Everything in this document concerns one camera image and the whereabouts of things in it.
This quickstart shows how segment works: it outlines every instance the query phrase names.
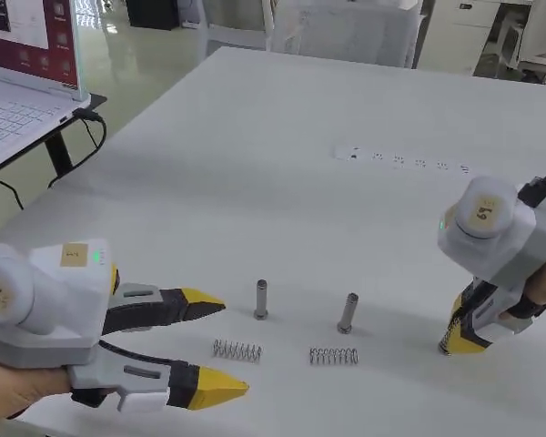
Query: screw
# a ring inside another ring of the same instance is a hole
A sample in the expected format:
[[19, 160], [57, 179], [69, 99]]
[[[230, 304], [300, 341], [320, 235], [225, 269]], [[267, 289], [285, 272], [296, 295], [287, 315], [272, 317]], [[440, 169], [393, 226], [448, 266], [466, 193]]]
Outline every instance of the screw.
[[267, 318], [267, 281], [259, 279], [257, 281], [257, 309], [253, 313], [255, 319], [264, 320]]
[[354, 319], [356, 305], [358, 305], [358, 294], [350, 293], [346, 299], [344, 313], [342, 314], [342, 318], [338, 323], [338, 332], [340, 334], [350, 334], [352, 331], [352, 319]]

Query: tiled floor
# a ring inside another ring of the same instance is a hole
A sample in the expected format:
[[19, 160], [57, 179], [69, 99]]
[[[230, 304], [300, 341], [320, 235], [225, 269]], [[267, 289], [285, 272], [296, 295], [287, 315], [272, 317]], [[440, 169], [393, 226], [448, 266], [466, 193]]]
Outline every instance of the tiled floor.
[[[76, 0], [76, 7], [86, 85], [89, 91], [109, 98], [99, 112], [113, 135], [194, 68], [197, 44], [194, 30], [130, 27], [120, 0], [111, 2], [109, 9], [103, 3]], [[64, 135], [74, 161], [92, 149], [81, 124]], [[0, 172], [0, 178], [18, 190], [25, 205], [45, 191], [53, 176], [44, 147]], [[12, 193], [0, 186], [0, 228], [17, 213]]]

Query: laptop screen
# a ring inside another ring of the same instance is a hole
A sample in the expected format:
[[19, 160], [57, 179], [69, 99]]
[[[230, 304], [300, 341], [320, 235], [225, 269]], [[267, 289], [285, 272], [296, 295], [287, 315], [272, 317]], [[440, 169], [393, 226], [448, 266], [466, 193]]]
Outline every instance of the laptop screen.
[[0, 0], [0, 67], [78, 87], [69, 0]]

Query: metal spring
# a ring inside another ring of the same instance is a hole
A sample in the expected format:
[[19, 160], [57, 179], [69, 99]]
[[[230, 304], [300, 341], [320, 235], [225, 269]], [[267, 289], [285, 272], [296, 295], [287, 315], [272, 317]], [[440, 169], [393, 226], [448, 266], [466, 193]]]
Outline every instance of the metal spring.
[[439, 351], [443, 353], [443, 355], [450, 355], [447, 349], [449, 339], [455, 327], [460, 324], [461, 324], [461, 319], [453, 319], [449, 322], [449, 326], [447, 327], [447, 330], [445, 331], [445, 335], [443, 335], [442, 340], [439, 342]]
[[215, 340], [213, 345], [215, 357], [257, 363], [263, 354], [263, 348], [256, 344], [238, 341]]
[[358, 364], [358, 350], [355, 348], [311, 348], [309, 349], [309, 364]]

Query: white table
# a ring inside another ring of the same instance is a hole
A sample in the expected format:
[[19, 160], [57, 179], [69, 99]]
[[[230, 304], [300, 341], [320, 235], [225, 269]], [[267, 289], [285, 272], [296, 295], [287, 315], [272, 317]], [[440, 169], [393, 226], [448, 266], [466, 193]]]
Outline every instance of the white table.
[[[483, 355], [437, 352], [470, 280], [437, 249], [437, 226], [467, 178], [332, 157], [350, 145], [524, 181], [546, 173], [546, 87], [221, 49], [0, 240], [102, 236], [122, 280], [222, 297], [211, 318], [110, 340], [228, 371], [248, 395], [129, 416], [114, 398], [91, 410], [59, 396], [20, 420], [85, 437], [546, 436], [546, 313]], [[262, 345], [261, 363], [212, 358], [215, 338]], [[357, 347], [359, 365], [310, 367], [311, 346]]]

